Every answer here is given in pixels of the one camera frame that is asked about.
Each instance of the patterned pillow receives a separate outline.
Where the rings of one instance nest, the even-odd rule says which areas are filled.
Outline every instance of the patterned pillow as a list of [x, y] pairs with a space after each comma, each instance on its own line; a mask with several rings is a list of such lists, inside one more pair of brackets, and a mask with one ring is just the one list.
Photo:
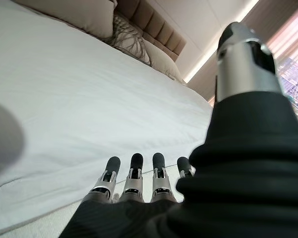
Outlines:
[[105, 43], [121, 52], [150, 65], [150, 59], [145, 50], [143, 38], [140, 33], [126, 20], [114, 15], [114, 33]]

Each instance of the white bed sheet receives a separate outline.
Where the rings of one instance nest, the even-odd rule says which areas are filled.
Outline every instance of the white bed sheet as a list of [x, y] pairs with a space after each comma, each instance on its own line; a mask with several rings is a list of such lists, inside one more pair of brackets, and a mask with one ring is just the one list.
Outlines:
[[174, 165], [204, 142], [211, 115], [201, 96], [147, 65], [61, 22], [6, 7], [0, 106], [24, 136], [21, 156], [0, 171], [0, 233], [80, 200], [111, 156], [121, 159], [118, 181], [136, 152], [144, 171], [156, 152]]

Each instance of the tufted headboard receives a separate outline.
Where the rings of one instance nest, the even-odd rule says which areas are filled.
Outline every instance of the tufted headboard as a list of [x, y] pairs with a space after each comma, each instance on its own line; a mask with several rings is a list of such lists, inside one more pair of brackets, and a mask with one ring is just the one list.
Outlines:
[[174, 61], [186, 40], [145, 0], [118, 0], [115, 13], [136, 27], [144, 39], [167, 53]]

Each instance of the window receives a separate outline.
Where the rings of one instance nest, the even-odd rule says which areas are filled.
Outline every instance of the window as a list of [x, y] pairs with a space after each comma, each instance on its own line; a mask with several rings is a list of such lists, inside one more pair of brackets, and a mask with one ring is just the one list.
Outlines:
[[298, 117], [298, 11], [267, 45], [274, 54], [280, 81]]

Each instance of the beige pillow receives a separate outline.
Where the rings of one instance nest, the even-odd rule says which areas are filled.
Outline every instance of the beige pillow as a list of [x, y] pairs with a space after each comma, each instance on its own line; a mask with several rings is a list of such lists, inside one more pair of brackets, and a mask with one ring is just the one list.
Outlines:
[[114, 3], [110, 0], [14, 0], [63, 20], [100, 39], [113, 34]]
[[133, 26], [121, 16], [114, 15], [113, 36], [104, 42], [121, 52], [145, 63], [150, 64], [150, 59], [145, 50], [143, 38]]
[[163, 52], [155, 45], [151, 44], [146, 40], [143, 41], [148, 56], [150, 58], [151, 67], [165, 74], [170, 79], [177, 81], [183, 85], [186, 85], [174, 61], [165, 52]]

